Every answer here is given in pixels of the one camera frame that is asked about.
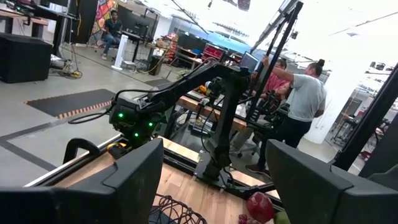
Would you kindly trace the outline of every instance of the black pants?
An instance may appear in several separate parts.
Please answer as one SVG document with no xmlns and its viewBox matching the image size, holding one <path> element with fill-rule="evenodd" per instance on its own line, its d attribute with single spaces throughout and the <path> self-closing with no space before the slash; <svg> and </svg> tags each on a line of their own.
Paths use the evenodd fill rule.
<svg viewBox="0 0 398 224">
<path fill-rule="evenodd" d="M 300 143 L 301 138 L 311 128 L 310 122 L 297 121 L 292 118 L 286 118 L 286 120 L 280 126 L 278 132 L 270 136 L 268 139 L 276 139 L 278 141 L 285 140 L 286 145 L 296 148 Z M 261 144 L 260 158 L 257 163 L 260 168 L 265 168 L 266 165 L 266 142 L 263 141 Z"/>
</svg>

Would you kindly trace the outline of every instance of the floor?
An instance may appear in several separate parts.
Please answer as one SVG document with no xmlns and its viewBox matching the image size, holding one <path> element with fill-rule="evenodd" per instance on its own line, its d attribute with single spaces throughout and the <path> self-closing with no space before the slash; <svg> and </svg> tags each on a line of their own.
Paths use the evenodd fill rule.
<svg viewBox="0 0 398 224">
<path fill-rule="evenodd" d="M 19 24 L 14 24 L 14 33 L 30 34 L 29 27 L 24 32 Z M 45 40 L 51 40 L 52 35 L 44 34 Z M 69 56 L 69 46 L 64 45 L 62 54 Z M 131 58 L 134 46 L 127 46 L 125 58 Z M 66 120 L 59 120 L 39 110 L 24 104 L 24 101 L 36 100 L 50 96 L 59 96 L 83 91 L 105 88 L 117 92 L 120 89 L 150 89 L 144 82 L 165 78 L 171 71 L 168 79 L 174 81 L 176 72 L 180 69 L 163 65 L 157 76 L 146 73 L 134 73 L 129 70 L 115 71 L 111 69 L 111 61 L 101 60 L 101 52 L 86 47 L 75 47 L 78 68 L 83 77 L 78 80 L 69 80 L 56 75 L 49 76 L 43 82 L 6 84 L 0 82 L 0 185 L 22 186 L 46 172 L 62 164 L 67 142 L 72 138 L 85 138 L 94 144 L 100 144 L 117 134 L 108 124 L 107 118 L 95 121 L 70 125 Z M 141 49 L 137 56 L 147 58 L 147 50 Z M 140 93 L 126 93 L 132 98 Z M 328 162 L 336 151 L 327 143 L 317 145 L 305 139 L 299 149 L 320 160 Z M 244 171 L 245 164 L 253 163 L 256 156 L 250 154 L 234 159 L 237 169 Z"/>
</svg>

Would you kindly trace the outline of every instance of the speaker box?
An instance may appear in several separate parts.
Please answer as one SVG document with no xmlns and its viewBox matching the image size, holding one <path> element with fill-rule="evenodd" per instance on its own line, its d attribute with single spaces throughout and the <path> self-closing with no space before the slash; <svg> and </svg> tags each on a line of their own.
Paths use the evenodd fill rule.
<svg viewBox="0 0 398 224">
<path fill-rule="evenodd" d="M 152 56 L 150 58 L 150 63 L 149 63 L 149 74 L 150 75 L 157 75 L 160 72 L 160 68 L 162 67 L 163 60 L 159 62 L 159 60 L 162 59 L 161 56 Z"/>
<path fill-rule="evenodd" d="M 49 77 L 52 46 L 36 37 L 0 34 L 0 80 L 42 81 Z"/>
</svg>

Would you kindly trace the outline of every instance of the hair bun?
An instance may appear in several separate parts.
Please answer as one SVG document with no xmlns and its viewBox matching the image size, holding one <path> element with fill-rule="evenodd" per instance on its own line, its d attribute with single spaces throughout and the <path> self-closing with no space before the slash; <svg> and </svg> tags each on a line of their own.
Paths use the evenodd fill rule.
<svg viewBox="0 0 398 224">
<path fill-rule="evenodd" d="M 317 62 L 317 64 L 321 67 L 323 67 L 325 65 L 325 60 L 324 59 L 319 59 L 319 61 Z"/>
</svg>

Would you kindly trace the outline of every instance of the man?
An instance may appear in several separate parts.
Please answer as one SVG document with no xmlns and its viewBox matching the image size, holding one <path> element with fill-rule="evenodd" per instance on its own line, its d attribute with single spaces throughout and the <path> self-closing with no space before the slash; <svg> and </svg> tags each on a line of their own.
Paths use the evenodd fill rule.
<svg viewBox="0 0 398 224">
<path fill-rule="evenodd" d="M 280 68 L 282 70 L 285 70 L 287 68 L 287 63 L 286 60 L 284 59 L 278 59 L 278 61 L 275 63 L 275 67 Z M 253 72 L 252 74 L 252 80 L 255 79 L 257 76 L 257 72 Z M 263 89 L 260 98 L 265 99 L 267 97 L 267 92 L 274 90 L 277 97 L 280 100 L 286 99 L 286 96 L 288 94 L 290 82 L 284 79 L 279 78 L 277 75 L 274 73 L 271 73 L 265 88 Z M 257 123 L 260 125 L 264 125 L 268 123 L 264 119 L 258 119 Z M 243 144 L 250 138 L 251 134 L 254 132 L 252 128 L 246 128 L 245 130 L 239 132 L 235 138 L 232 140 L 232 144 L 229 147 L 229 151 L 231 154 L 237 154 L 240 152 Z"/>
<path fill-rule="evenodd" d="M 269 59 L 264 57 L 263 64 L 269 65 Z M 325 110 L 326 90 L 318 79 L 322 73 L 324 60 L 311 63 L 304 71 L 304 75 L 297 75 L 283 69 L 274 67 L 274 72 L 279 78 L 291 82 L 292 92 L 287 99 L 290 105 L 288 117 L 283 122 L 275 136 L 270 139 L 285 141 L 291 147 L 296 148 L 301 138 L 310 128 L 314 118 L 320 117 Z M 266 142 L 263 142 L 260 150 L 260 158 L 257 164 L 247 165 L 246 169 L 269 176 L 266 169 Z"/>
<path fill-rule="evenodd" d="M 112 45 L 118 45 L 120 43 L 119 35 L 122 31 L 122 22 L 118 20 L 118 12 L 115 10 L 111 11 L 111 18 L 105 20 L 105 49 L 102 54 L 102 59 L 106 60 L 108 50 Z"/>
</svg>

